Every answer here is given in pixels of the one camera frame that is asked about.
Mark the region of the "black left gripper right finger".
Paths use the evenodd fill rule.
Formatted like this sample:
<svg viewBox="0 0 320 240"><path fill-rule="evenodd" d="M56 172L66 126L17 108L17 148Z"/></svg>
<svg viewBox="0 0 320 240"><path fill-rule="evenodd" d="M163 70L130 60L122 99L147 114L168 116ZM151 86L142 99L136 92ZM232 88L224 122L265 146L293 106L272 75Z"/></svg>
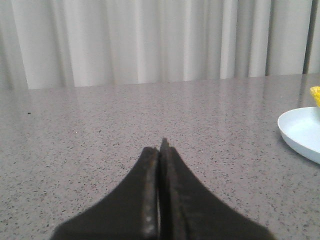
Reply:
<svg viewBox="0 0 320 240"><path fill-rule="evenodd" d="M163 138L160 147L163 240L251 240L251 221L214 196Z"/></svg>

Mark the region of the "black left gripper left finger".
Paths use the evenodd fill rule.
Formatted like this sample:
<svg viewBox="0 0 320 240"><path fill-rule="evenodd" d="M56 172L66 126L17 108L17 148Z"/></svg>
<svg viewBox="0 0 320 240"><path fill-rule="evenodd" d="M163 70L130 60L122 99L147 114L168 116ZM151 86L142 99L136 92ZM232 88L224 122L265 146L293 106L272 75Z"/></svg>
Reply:
<svg viewBox="0 0 320 240"><path fill-rule="evenodd" d="M121 183L97 204L56 228L53 240L156 240L158 157L145 147Z"/></svg>

